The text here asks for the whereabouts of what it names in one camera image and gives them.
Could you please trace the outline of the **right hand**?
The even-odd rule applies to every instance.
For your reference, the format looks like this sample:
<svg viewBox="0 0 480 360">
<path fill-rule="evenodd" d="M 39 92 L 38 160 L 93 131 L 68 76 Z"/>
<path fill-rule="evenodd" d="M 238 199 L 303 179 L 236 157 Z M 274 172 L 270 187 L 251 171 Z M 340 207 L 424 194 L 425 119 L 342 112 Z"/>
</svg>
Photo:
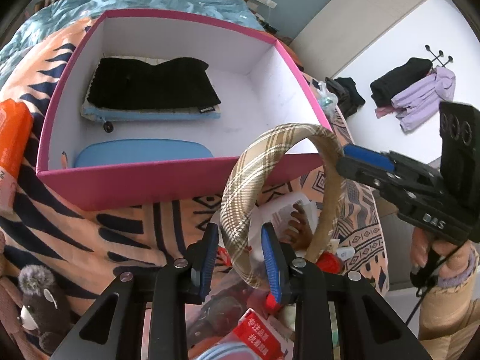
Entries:
<svg viewBox="0 0 480 360">
<path fill-rule="evenodd" d="M 456 287 L 476 270 L 475 248 L 470 240 L 455 245 L 434 239 L 420 228 L 413 230 L 410 258 L 410 279 L 418 289 Z"/>
</svg>

